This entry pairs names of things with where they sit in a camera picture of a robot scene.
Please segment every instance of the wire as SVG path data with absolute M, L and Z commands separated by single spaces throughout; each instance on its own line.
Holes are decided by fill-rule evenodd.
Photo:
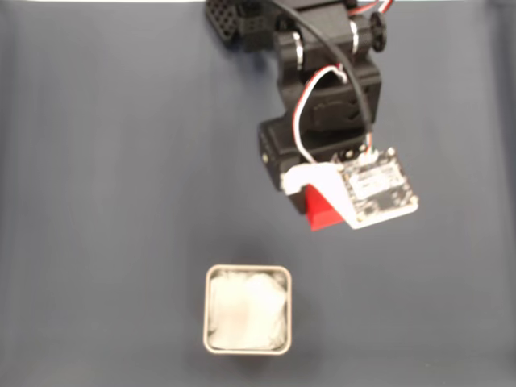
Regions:
M 299 153 L 305 157 L 305 159 L 312 163 L 317 164 L 317 161 L 312 157 L 312 155 L 306 150 L 301 141 L 301 130 L 299 129 L 299 121 L 301 119 L 301 113 L 303 112 L 303 108 L 305 107 L 306 101 L 312 91 L 314 90 L 317 82 L 321 80 L 326 74 L 334 73 L 343 83 L 347 83 L 347 74 L 341 69 L 337 68 L 337 66 L 329 65 L 325 66 L 322 69 L 318 70 L 312 78 L 306 83 L 305 89 L 303 90 L 301 97 L 299 98 L 298 104 L 296 105 L 293 114 L 292 114 L 292 132 L 293 132 L 293 140 L 298 148 Z
M 380 2 L 380 0 L 375 0 L 374 2 L 370 2 L 369 4 L 367 4 L 365 6 L 359 6 L 357 8 L 353 8 L 352 10 L 349 10 L 349 12 L 347 14 L 348 15 L 361 14 L 362 12 L 365 12 L 367 10 L 374 8 L 375 6 L 378 5 L 379 2 Z M 393 5 L 393 3 L 394 3 L 394 0 L 384 0 L 384 2 L 381 4 L 380 8 L 378 8 L 378 12 L 381 12 L 382 14 L 384 14 L 385 12 L 387 12 L 389 10 L 389 8 Z
M 385 0 L 384 3 L 378 8 L 378 12 L 384 14 L 389 10 L 389 8 L 393 5 L 394 0 Z
M 375 6 L 377 6 L 377 4 L 380 2 L 380 0 L 376 0 L 374 2 L 370 2 L 369 4 L 365 5 L 365 6 L 359 6 L 357 8 L 353 8 L 352 10 L 349 10 L 347 12 L 348 15 L 357 15 L 357 14 L 361 14 L 362 12 L 365 12 L 367 10 L 370 10 L 371 8 L 374 8 Z
M 310 34 L 312 34 L 321 44 L 326 47 L 327 51 L 335 58 L 335 62 L 342 65 L 344 72 L 347 74 L 347 79 L 351 83 L 353 90 L 356 94 L 356 100 L 358 101 L 358 107 L 362 121 L 364 122 L 364 128 L 367 133 L 372 133 L 372 115 L 369 108 L 368 99 L 365 96 L 362 86 L 355 75 L 355 70 L 352 66 L 351 61 L 347 58 L 346 54 L 337 46 L 333 41 L 330 40 L 325 34 L 323 34 L 317 27 L 314 27 L 310 22 L 306 21 L 298 12 L 286 6 L 281 0 L 262 0 L 272 6 L 275 6 L 278 10 L 284 12 L 291 19 L 298 22 L 299 25 L 304 27 Z

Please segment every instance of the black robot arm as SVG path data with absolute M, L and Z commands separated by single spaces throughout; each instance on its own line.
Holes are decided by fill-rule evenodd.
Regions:
M 325 193 L 330 211 L 338 213 L 334 218 L 345 218 L 352 228 L 418 208 L 395 151 L 372 149 L 381 76 L 369 53 L 385 48 L 384 12 L 393 0 L 385 0 L 366 19 L 361 13 L 377 3 L 206 3 L 208 19 L 226 45 L 240 44 L 247 52 L 273 49 L 277 54 L 277 86 L 285 114 L 260 125 L 260 155 L 274 186 L 300 213 L 308 212 L 309 220 L 325 211 L 309 198 L 306 189 L 314 186 Z M 329 223 L 310 220 L 312 229 Z

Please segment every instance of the black cable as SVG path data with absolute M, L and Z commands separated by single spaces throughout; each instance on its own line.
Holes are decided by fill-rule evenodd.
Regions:
M 262 0 L 263 2 L 267 2 L 268 4 L 275 6 L 277 9 L 283 11 L 286 15 L 288 15 L 291 19 L 298 22 L 301 26 L 303 26 L 309 33 L 311 33 L 315 38 L 317 38 L 321 44 L 326 47 L 326 49 L 331 53 L 332 56 L 335 57 L 337 63 L 340 63 L 343 67 L 344 72 L 347 74 L 347 78 L 352 84 L 352 88 L 356 94 L 356 100 L 358 101 L 358 107 L 360 110 L 360 115 L 362 116 L 362 120 L 364 121 L 364 127 L 366 133 L 372 133 L 372 116 L 371 109 L 369 108 L 368 100 L 365 96 L 364 91 L 362 90 L 362 86 L 358 78 L 355 75 L 355 70 L 353 69 L 351 61 L 347 58 L 346 54 L 333 43 L 330 38 L 324 35 L 319 29 L 314 27 L 310 22 L 307 22 L 296 10 L 286 6 L 281 0 Z

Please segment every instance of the red and white wire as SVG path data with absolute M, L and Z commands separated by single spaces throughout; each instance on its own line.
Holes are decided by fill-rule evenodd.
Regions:
M 349 15 L 357 15 L 361 14 L 362 12 L 365 12 L 367 10 L 370 10 L 377 6 L 377 4 L 380 2 L 380 0 L 375 0 L 374 2 L 370 2 L 369 4 L 366 4 L 365 6 L 358 6 L 357 8 L 353 8 L 352 10 L 349 10 Z
M 387 12 L 390 8 L 390 6 L 392 6 L 394 3 L 394 0 L 385 0 L 384 3 L 380 6 L 380 8 L 378 8 L 378 12 L 381 12 L 382 14 L 384 14 L 385 12 Z
M 365 12 L 367 10 L 371 10 L 372 8 L 377 6 L 379 2 L 380 2 L 380 0 L 375 0 L 374 2 L 370 2 L 369 4 L 366 4 L 365 6 L 359 6 L 357 8 L 353 8 L 352 10 L 349 10 L 348 14 L 349 15 L 361 14 L 362 12 Z M 389 10 L 390 6 L 393 5 L 393 2 L 394 2 L 394 0 L 384 0 L 384 2 L 381 4 L 380 8 L 378 8 L 378 12 L 381 12 L 382 14 L 387 12 L 387 10 Z
M 299 98 L 298 104 L 293 111 L 292 115 L 292 131 L 293 131 L 293 140 L 298 148 L 299 153 L 302 154 L 305 159 L 312 163 L 317 164 L 315 158 L 306 150 L 301 141 L 301 131 L 299 129 L 299 121 L 301 119 L 301 113 L 303 112 L 303 108 L 305 107 L 306 101 L 312 91 L 314 90 L 315 85 L 328 73 L 334 73 L 343 83 L 347 83 L 347 74 L 340 68 L 334 65 L 329 65 L 318 70 L 312 78 L 306 83 L 305 89 L 303 90 L 301 97 Z

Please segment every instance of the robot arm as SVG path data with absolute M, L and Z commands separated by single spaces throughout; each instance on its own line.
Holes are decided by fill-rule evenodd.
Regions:
M 325 170 L 317 164 L 331 162 L 342 169 L 342 164 L 372 151 L 381 76 L 369 53 L 385 48 L 384 12 L 393 0 L 383 2 L 366 19 L 361 13 L 377 3 L 357 7 L 356 0 L 207 0 L 207 17 L 222 42 L 240 44 L 246 52 L 273 49 L 277 54 L 277 86 L 285 114 L 262 122 L 259 149 L 274 186 L 283 190 L 301 214 L 310 210 L 307 186 L 345 186 L 335 181 L 325 185 L 321 178 L 311 184 L 309 177 L 317 176 L 315 169 Z M 330 67 L 335 71 L 318 77 Z M 306 179 L 300 189 L 286 191 L 282 183 L 294 167 Z M 412 195 L 410 187 L 407 192 Z M 353 207 L 349 192 L 340 195 L 326 189 L 323 196 L 336 213 L 341 212 L 339 208 Z M 345 202 L 338 202 L 338 196 Z M 367 208 L 378 212 L 375 206 Z M 373 217 L 369 220 L 377 223 Z

